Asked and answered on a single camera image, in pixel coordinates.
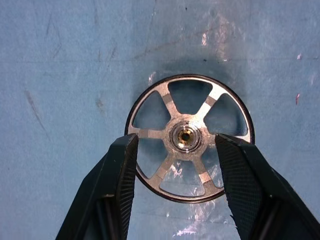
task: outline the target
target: wheel rim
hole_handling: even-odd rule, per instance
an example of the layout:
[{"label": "wheel rim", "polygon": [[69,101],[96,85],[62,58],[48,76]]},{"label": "wheel rim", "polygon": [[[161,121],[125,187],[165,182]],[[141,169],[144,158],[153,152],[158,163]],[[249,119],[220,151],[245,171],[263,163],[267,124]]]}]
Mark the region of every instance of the wheel rim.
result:
[{"label": "wheel rim", "polygon": [[[212,90],[206,97],[196,114],[179,113],[172,99],[168,85],[176,81],[201,81],[212,85]],[[170,121],[163,130],[142,129],[133,126],[133,122],[143,102],[154,92],[158,92],[170,113]],[[202,75],[183,74],[165,78],[144,91],[133,105],[127,118],[125,134],[137,134],[139,138],[161,139],[168,155],[152,177],[148,178],[140,166],[136,165],[137,177],[157,195],[179,203],[202,203],[224,194],[223,187],[216,187],[202,162],[202,154],[209,145],[215,144],[215,134],[209,133],[204,118],[221,95],[227,94],[239,107],[247,128],[246,135],[235,136],[251,144],[255,143],[253,123],[241,99],[223,83]],[[204,194],[199,196],[182,196],[167,192],[160,188],[166,173],[175,160],[181,159],[193,162],[195,170],[204,188]]]}]

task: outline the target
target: center hole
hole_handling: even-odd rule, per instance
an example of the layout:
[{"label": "center hole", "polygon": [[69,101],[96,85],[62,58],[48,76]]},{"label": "center hole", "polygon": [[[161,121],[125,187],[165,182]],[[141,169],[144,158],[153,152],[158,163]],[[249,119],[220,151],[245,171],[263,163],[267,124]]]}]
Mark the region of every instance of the center hole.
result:
[{"label": "center hole", "polygon": [[181,134],[181,139],[182,139],[183,141],[188,141],[188,140],[190,139],[189,133],[182,133],[182,134]]}]

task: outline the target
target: blue surface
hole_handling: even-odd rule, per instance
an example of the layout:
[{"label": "blue surface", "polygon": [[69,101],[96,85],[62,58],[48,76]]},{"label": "blue surface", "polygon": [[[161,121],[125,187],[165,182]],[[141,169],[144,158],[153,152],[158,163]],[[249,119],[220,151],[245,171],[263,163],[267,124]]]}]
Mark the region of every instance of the blue surface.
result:
[{"label": "blue surface", "polygon": [[[180,73],[241,97],[257,146],[320,220],[319,12],[316,0],[0,0],[0,239],[54,239],[133,102]],[[128,239],[237,239],[229,214],[225,197],[178,204],[136,181]]]}]

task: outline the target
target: spoked wheel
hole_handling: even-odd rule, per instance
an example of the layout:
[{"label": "spoked wheel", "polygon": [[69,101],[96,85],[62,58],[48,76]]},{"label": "spoked wheel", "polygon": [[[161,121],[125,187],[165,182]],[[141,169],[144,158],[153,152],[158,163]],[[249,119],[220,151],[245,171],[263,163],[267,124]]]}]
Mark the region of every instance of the spoked wheel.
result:
[{"label": "spoked wheel", "polygon": [[[181,114],[172,99],[168,84],[175,81],[201,81],[212,85],[212,90],[196,114]],[[170,113],[170,121],[163,130],[136,128],[133,125],[136,114],[143,102],[154,92],[158,92]],[[137,177],[141,182],[157,195],[179,203],[202,203],[213,200],[224,194],[223,187],[216,187],[207,172],[202,155],[208,146],[215,144],[215,134],[211,134],[205,125],[204,118],[221,95],[228,95],[239,107],[246,124],[246,134],[235,136],[251,144],[255,142],[254,127],[244,103],[226,85],[202,75],[184,74],[165,78],[150,86],[133,105],[125,126],[125,134],[135,133],[139,138],[161,139],[168,151],[155,174],[148,178],[139,165],[136,165]],[[199,175],[204,194],[199,196],[182,196],[167,192],[160,188],[166,173],[175,160],[191,161]]]}]

